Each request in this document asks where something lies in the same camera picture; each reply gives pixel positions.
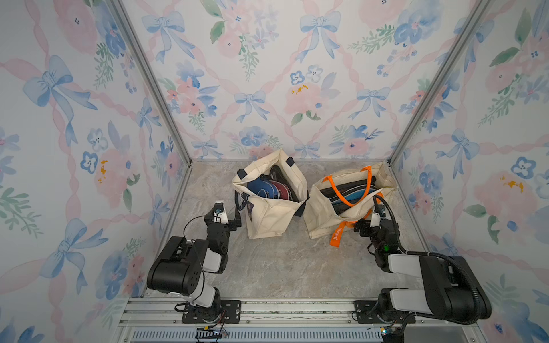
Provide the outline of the cream canvas bag navy handles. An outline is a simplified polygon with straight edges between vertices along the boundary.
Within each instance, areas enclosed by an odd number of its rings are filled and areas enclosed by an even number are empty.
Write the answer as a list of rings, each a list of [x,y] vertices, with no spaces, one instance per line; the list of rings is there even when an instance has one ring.
[[[293,201],[272,200],[257,196],[247,183],[257,178],[286,184]],[[293,217],[300,217],[308,200],[307,181],[292,157],[279,149],[239,169],[232,180],[237,209],[245,215],[250,239],[279,237]]]

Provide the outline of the cream canvas bag orange handles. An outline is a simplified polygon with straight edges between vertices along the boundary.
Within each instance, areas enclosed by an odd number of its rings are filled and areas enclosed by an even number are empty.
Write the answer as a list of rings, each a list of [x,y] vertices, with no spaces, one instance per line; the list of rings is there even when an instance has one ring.
[[[388,201],[397,188],[386,164],[336,171],[311,186],[303,214],[309,237],[331,237],[338,247],[345,230],[371,216],[379,196]]]

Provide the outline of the blue ping pong paddle case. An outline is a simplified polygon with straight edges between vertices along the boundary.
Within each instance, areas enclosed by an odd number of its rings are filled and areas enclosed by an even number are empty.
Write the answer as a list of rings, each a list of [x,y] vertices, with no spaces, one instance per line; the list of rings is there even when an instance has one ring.
[[[278,200],[280,192],[278,188],[270,181],[261,177],[247,183],[247,188],[259,197]]]

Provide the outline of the maroon ping pong paddle case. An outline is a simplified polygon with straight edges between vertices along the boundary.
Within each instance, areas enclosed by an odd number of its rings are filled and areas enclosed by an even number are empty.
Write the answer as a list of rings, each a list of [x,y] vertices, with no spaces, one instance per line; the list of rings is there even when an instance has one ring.
[[[275,199],[293,201],[291,190],[286,184],[275,180],[270,180],[269,183],[277,190],[274,196]]]

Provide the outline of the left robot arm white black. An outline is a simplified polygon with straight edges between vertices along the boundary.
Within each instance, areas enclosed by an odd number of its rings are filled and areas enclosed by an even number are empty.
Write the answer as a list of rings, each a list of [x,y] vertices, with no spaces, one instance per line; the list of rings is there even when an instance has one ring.
[[[205,275],[225,271],[230,234],[242,226],[242,219],[236,212],[230,220],[220,202],[203,218],[207,238],[170,237],[148,272],[147,287],[165,294],[180,294],[190,309],[200,314],[218,315],[222,313],[220,291],[206,283]]]

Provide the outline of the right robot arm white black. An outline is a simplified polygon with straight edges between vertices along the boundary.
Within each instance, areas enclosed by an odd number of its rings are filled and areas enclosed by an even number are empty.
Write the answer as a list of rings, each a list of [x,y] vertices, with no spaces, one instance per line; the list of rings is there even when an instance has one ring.
[[[370,240],[368,252],[383,272],[414,277],[422,285],[419,289],[384,288],[377,301],[364,309],[364,302],[356,302],[359,320],[391,324],[419,316],[470,325],[491,317],[492,304],[464,258],[439,252],[403,252],[399,226],[392,220],[360,220],[354,231]]]

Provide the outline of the dark items in orange bag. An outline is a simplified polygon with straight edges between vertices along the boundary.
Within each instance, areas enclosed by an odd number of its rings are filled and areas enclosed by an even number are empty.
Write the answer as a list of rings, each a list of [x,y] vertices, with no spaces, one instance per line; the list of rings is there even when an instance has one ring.
[[[368,190],[367,180],[359,180],[341,184],[339,192],[347,202],[350,204],[357,204],[365,194],[370,194],[377,191],[377,187],[375,185],[376,181],[376,176],[373,176]],[[320,192],[330,200],[336,214],[342,214],[351,207],[337,196],[336,191],[333,188],[324,188],[320,190]]]

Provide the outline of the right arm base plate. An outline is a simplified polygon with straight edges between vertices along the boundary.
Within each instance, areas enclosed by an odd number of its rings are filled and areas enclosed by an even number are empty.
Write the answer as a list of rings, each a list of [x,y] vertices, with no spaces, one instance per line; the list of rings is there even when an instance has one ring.
[[[355,300],[351,317],[359,324],[403,324],[408,312],[380,305],[377,300]]]

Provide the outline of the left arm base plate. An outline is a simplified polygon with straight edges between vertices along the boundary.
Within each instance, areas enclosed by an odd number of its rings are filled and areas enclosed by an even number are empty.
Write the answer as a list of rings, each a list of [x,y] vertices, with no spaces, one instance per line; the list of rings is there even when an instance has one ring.
[[[182,313],[183,324],[239,324],[242,314],[240,300],[215,300],[211,307],[187,305]]]

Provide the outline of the aluminium front rail frame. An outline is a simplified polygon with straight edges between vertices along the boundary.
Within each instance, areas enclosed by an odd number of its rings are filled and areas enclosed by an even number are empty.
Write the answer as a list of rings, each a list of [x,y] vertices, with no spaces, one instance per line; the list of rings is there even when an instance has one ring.
[[[180,300],[128,302],[111,342],[393,342],[389,325],[365,313],[373,298],[231,298],[218,324],[185,323]]]

